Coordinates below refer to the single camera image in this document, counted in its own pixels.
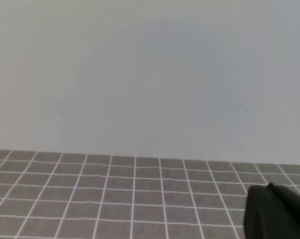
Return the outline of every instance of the gray tile floor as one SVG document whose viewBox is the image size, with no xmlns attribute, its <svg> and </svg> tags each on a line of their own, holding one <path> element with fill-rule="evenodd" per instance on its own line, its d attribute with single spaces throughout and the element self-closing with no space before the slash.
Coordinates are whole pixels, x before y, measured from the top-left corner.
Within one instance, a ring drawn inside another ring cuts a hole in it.
<svg viewBox="0 0 300 239">
<path fill-rule="evenodd" d="M 300 165 L 0 150 L 0 239 L 243 239 L 246 192 Z"/>
</svg>

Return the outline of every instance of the grid pattern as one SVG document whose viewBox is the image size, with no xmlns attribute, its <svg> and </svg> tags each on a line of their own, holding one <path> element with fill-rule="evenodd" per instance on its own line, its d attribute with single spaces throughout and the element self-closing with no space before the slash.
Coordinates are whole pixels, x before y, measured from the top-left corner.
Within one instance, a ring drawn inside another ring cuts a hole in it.
<svg viewBox="0 0 300 239">
<path fill-rule="evenodd" d="M 243 239 L 250 185 L 300 165 L 0 150 L 0 238 Z"/>
</svg>

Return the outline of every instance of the black object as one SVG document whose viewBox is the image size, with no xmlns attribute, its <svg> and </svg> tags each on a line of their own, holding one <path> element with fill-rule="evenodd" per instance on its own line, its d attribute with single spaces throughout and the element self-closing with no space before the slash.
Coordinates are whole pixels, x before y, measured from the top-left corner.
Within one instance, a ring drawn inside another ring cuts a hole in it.
<svg viewBox="0 0 300 239">
<path fill-rule="evenodd" d="M 300 239 L 300 195 L 272 183 L 251 186 L 244 230 L 246 239 Z"/>
</svg>

